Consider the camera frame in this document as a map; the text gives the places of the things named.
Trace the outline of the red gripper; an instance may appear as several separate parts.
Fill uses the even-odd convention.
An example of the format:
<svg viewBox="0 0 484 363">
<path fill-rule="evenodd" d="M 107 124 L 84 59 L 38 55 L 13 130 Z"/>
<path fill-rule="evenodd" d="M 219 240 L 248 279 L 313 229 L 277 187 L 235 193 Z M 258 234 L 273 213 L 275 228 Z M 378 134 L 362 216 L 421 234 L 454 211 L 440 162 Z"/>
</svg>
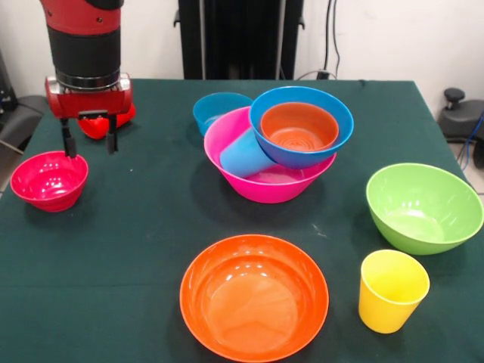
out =
<svg viewBox="0 0 484 363">
<path fill-rule="evenodd" d="M 77 155 L 76 141 L 70 133 L 68 119 L 77 119 L 81 113 L 98 111 L 112 114 L 107 116 L 107 152 L 112 155 L 118 151 L 115 114 L 127 113 L 132 105 L 132 80 L 128 73 L 122 73 L 110 88 L 91 91 L 66 88 L 54 76 L 49 76 L 45 79 L 45 92 L 51 112 L 60 119 L 66 157 L 75 158 Z"/>
</svg>

